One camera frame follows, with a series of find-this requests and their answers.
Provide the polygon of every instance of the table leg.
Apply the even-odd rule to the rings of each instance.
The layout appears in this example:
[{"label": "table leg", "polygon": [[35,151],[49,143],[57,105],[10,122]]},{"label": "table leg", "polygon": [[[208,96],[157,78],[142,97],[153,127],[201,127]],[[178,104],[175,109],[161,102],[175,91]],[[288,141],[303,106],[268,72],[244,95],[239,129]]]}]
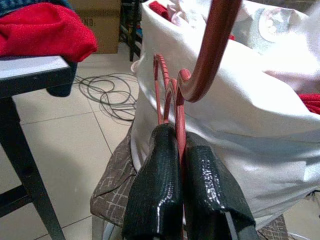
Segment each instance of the table leg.
[{"label": "table leg", "polygon": [[0,143],[52,240],[66,240],[11,97],[0,99]]}]

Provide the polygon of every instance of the tangled cable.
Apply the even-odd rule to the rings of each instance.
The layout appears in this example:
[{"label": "tangled cable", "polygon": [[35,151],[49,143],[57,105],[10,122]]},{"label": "tangled cable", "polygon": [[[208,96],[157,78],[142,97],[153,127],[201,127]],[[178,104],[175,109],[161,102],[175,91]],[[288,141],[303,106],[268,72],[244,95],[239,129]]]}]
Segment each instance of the tangled cable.
[{"label": "tangled cable", "polygon": [[[111,73],[90,77],[75,76],[74,80],[74,84],[79,85],[81,93],[88,99],[100,103],[99,107],[109,116],[128,122],[134,120],[137,99],[133,96],[132,89],[128,82],[138,84],[135,76],[129,73]],[[97,86],[97,84],[101,82],[108,83],[108,89]],[[119,90],[117,83],[124,83],[127,89]],[[115,100],[115,94],[120,95],[121,98],[124,97],[124,99]]]}]

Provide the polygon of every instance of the red plastic hook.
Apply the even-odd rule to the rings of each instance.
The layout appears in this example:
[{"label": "red plastic hook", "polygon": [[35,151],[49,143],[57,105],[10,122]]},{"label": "red plastic hook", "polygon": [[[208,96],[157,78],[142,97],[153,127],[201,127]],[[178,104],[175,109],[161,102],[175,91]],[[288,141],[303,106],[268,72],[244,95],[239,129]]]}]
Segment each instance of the red plastic hook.
[{"label": "red plastic hook", "polygon": [[[175,131],[178,142],[180,164],[183,163],[186,147],[186,124],[184,102],[196,102],[208,92],[224,54],[231,29],[237,17],[241,0],[213,0],[203,36],[199,57],[194,72],[181,69],[177,80],[170,78],[164,57],[153,58],[158,124],[168,123],[171,100],[174,103]],[[162,72],[165,88],[164,114],[161,113],[158,71]]]}]

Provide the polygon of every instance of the white tabletop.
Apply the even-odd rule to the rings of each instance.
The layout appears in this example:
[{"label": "white tabletop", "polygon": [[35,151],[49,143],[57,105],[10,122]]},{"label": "white tabletop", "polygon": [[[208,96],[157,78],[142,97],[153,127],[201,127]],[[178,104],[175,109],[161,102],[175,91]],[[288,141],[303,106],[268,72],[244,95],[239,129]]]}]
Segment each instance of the white tabletop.
[{"label": "white tabletop", "polygon": [[0,80],[68,67],[61,56],[0,57]]}]

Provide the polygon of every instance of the cardboard box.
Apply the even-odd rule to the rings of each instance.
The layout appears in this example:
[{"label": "cardboard box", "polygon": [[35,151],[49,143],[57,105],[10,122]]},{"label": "cardboard box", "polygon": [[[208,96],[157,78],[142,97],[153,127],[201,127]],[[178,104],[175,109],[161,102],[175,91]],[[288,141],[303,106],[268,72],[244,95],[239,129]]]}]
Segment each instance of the cardboard box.
[{"label": "cardboard box", "polygon": [[121,0],[69,0],[95,34],[99,54],[118,52]]}]

